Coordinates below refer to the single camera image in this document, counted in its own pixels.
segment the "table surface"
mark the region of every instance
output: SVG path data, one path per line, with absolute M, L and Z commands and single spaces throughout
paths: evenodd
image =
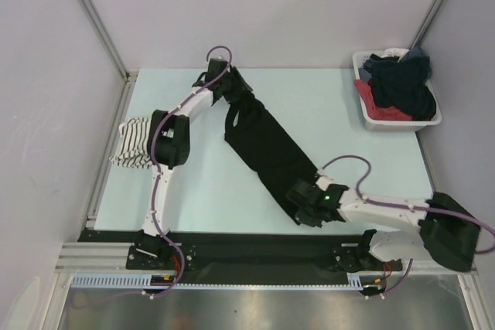
M 126 114 L 150 117 L 175 107 L 202 70 L 140 70 Z M 351 70 L 240 69 L 278 122 L 316 166 L 340 155 L 369 159 L 373 171 L 363 190 L 377 195 L 425 198 L 432 194 L 415 133 L 364 128 Z M 166 218 L 173 231 L 211 233 L 355 234 L 375 226 L 327 223 L 297 226 L 258 176 L 224 141 L 228 105 L 219 100 L 191 126 L 191 153 L 174 175 Z M 354 186 L 366 170 L 346 159 L 328 168 L 337 182 Z M 140 230 L 152 187 L 148 169 L 111 166 L 96 230 Z
M 71 288 L 74 303 L 92 303 L 122 291 Z M 473 328 L 457 276 L 409 276 L 393 293 L 365 301 L 356 291 L 172 290 L 159 301 L 120 297 L 100 308 L 66 304 L 59 330 L 88 328 L 284 330 L 467 330 Z

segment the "navy cloth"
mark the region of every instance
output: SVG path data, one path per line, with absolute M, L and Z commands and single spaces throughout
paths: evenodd
M 415 46 L 411 48 L 409 52 L 407 52 L 404 57 L 402 57 L 401 62 L 407 62 L 411 58 L 415 57 L 428 57 L 428 54 L 425 53 L 425 51 L 420 47 L 420 46 Z M 426 75 L 426 80 L 432 77 L 433 71 L 432 67 L 428 66 L 428 73 Z
M 378 107 L 395 106 L 413 120 L 431 120 L 436 102 L 425 85 L 431 76 L 430 58 L 415 56 L 401 62 L 373 63 L 371 93 Z
M 362 81 L 368 82 L 371 80 L 371 73 L 368 73 L 363 67 L 361 67 L 358 71 L 359 71 L 359 78 Z

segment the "metal plate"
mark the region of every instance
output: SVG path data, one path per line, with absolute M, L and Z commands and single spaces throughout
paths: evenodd
M 82 305 L 116 290 L 71 289 Z M 385 300 L 352 291 L 175 290 L 150 301 L 120 297 L 105 306 L 66 308 L 59 330 L 471 329 L 455 276 L 410 277 Z

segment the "white wall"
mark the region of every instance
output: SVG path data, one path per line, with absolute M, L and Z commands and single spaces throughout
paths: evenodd
M 495 226 L 495 0 L 448 0 L 424 47 L 443 122 L 421 133 L 439 188 Z M 476 264 L 495 303 L 495 256 Z
M 3 328 L 33 277 L 43 302 L 61 243 L 77 231 L 122 82 L 77 0 L 0 0 L 0 9 Z
M 432 0 L 94 0 L 131 70 L 202 67 L 225 44 L 242 67 L 350 66 L 408 46 Z

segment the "cable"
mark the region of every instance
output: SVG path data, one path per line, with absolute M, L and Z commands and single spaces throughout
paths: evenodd
M 156 157 L 155 157 L 155 149 L 156 149 L 156 141 L 158 140 L 158 137 L 162 131 L 162 128 L 163 126 L 165 125 L 165 123 L 176 113 L 178 112 L 181 107 L 183 107 L 184 105 L 186 105 L 190 100 L 193 99 L 193 97 L 202 92 L 203 90 L 207 89 L 209 86 L 211 86 L 212 84 L 216 83 L 223 75 L 225 75 L 225 73 L 227 73 L 227 71 L 229 71 L 230 69 L 230 64 L 232 63 L 232 52 L 230 51 L 229 48 L 227 48 L 226 46 L 215 46 L 214 48 L 210 49 L 207 53 L 207 62 L 210 60 L 210 55 L 211 53 L 214 51 L 214 50 L 217 50 L 217 49 L 225 49 L 228 54 L 229 54 L 229 60 L 227 61 L 227 65 L 225 66 L 225 69 L 217 76 L 215 77 L 214 79 L 212 79 L 211 81 L 209 81 L 208 83 L 205 83 L 202 87 L 200 87 L 197 91 L 195 91 L 194 93 L 191 93 L 188 97 L 186 97 L 186 99 L 180 103 L 176 108 L 174 108 L 173 110 L 171 110 L 163 119 L 162 121 L 160 121 L 160 123 L 158 124 L 158 127 L 156 128 L 155 130 L 155 133 L 153 135 L 153 139 L 152 139 L 152 145 L 151 145 L 151 153 L 150 153 L 150 157 L 151 157 L 151 160 L 152 160 L 152 163 L 153 165 L 156 165 L 156 168 L 158 170 L 158 175 L 156 176 L 156 180 L 155 180 L 155 184 L 153 186 L 153 192 L 152 192 L 152 201 L 151 201 L 151 204 L 152 204 L 152 218 L 153 218 L 153 224 L 155 225 L 155 228 L 156 230 L 158 231 L 159 235 L 167 242 L 169 243 L 169 245 L 171 247 L 173 247 L 175 250 L 177 250 L 177 253 L 179 254 L 179 257 L 180 257 L 180 271 L 179 273 L 177 274 L 176 276 L 176 279 L 172 282 L 172 284 L 166 288 L 164 291 L 160 292 L 159 294 L 155 295 L 154 298 L 160 298 L 160 297 L 163 297 L 164 295 L 167 295 L 167 293 L 174 287 L 177 285 L 177 283 L 179 282 L 180 278 L 182 277 L 183 273 L 184 273 L 184 267 L 186 265 L 186 259 L 184 258 L 184 253 L 183 251 L 180 249 L 180 247 L 174 243 L 171 239 L 169 239 L 166 234 L 162 231 L 162 227 L 159 225 L 159 222 L 158 220 L 156 219 L 156 207 L 155 207 L 155 199 L 156 199 L 156 192 L 158 190 L 158 184 L 159 184 L 159 181 L 160 181 L 160 178 L 161 178 L 161 171 L 162 171 L 162 168 L 160 166 L 160 164 L 158 163 L 158 161 L 156 160 Z
M 102 304 L 105 304 L 109 301 L 113 301 L 114 299 L 117 299 L 119 297 L 124 297 L 124 296 L 127 296 L 127 295 L 133 295 L 133 294 L 140 294 L 142 295 L 142 290 L 139 289 L 139 290 L 129 290 L 129 291 L 122 291 L 121 293 L 117 293 L 117 294 L 113 294 L 113 295 L 110 295 L 106 298 L 103 298 L 99 301 L 93 301 L 91 303 L 86 303 L 84 305 L 76 305 L 74 304 L 74 295 L 75 293 L 71 293 L 71 295 L 69 296 L 69 305 L 70 307 L 76 309 L 76 310 L 80 310 L 80 309 L 86 309 L 86 308 L 92 308 L 92 307 L 98 307 Z
M 410 210 L 411 209 L 411 208 L 409 208 L 408 205 L 405 205 L 405 204 L 397 204 L 397 203 L 394 203 L 394 202 L 376 201 L 376 200 L 372 200 L 372 199 L 369 199 L 369 198 L 365 198 L 364 197 L 363 193 L 360 190 L 360 187 L 361 187 L 361 184 L 363 183 L 363 181 L 371 173 L 371 163 L 368 160 L 366 160 L 365 158 L 361 157 L 361 156 L 358 156 L 358 155 L 342 155 L 342 156 L 339 156 L 339 157 L 334 158 L 333 160 L 330 160 L 329 162 L 327 162 L 322 167 L 322 169 L 327 168 L 328 166 L 332 165 L 334 162 L 337 162 L 339 160 L 342 160 L 343 158 L 355 158 L 357 160 L 361 160 L 368 167 L 368 169 L 366 170 L 366 172 L 364 173 L 364 175 L 359 179 L 359 181 L 357 181 L 357 184 L 356 184 L 356 194 L 361 199 L 361 201 L 367 202 L 367 203 L 369 203 L 371 205 L 385 206 L 387 208 L 393 208 L 393 209 L 403 209 L 403 210 Z M 480 221 L 480 220 L 478 220 L 476 218 L 473 218 L 471 216 L 467 216 L 466 214 L 462 214 L 462 213 L 458 213 L 458 212 L 453 212 L 452 210 L 430 208 L 430 207 L 425 207 L 425 206 L 413 206 L 412 209 L 413 210 L 417 210 L 419 212 L 427 212 L 427 213 L 434 213 L 434 214 L 443 214 L 445 216 L 454 216 L 454 217 L 459 218 L 459 219 L 467 220 L 468 222 L 474 223 L 477 226 L 479 226 L 479 227 L 483 228 L 484 230 L 488 231 L 493 236 L 493 238 L 495 238 L 495 229 L 493 227 L 489 226 L 488 224 L 486 224 L 486 223 L 484 223 L 484 222 L 482 222 L 482 221 Z M 492 247 L 489 247 L 489 248 L 486 248 L 486 249 L 483 249 L 483 250 L 477 250 L 476 251 L 476 254 L 488 254 L 488 253 L 492 253 L 494 251 L 495 251 L 495 243 L 492 245 Z
M 394 286 L 392 286 L 390 289 L 384 291 L 382 294 L 389 294 L 394 290 L 397 290 L 399 286 L 401 286 L 404 283 L 404 280 L 406 279 L 407 276 L 409 276 L 409 273 L 411 272 L 412 269 L 412 259 L 409 260 L 409 265 L 408 268 L 405 270 L 404 275 L 397 281 Z
M 384 262 L 384 268 L 388 269 L 388 275 L 386 275 L 384 277 L 384 279 L 387 280 L 392 275 L 393 270 L 392 270 L 391 265 L 388 262 Z
M 179 261 L 177 260 L 177 257 L 175 255 L 172 256 L 172 258 L 170 258 L 170 260 L 176 265 L 176 274 L 179 274 L 179 271 L 180 271 L 180 263 Z

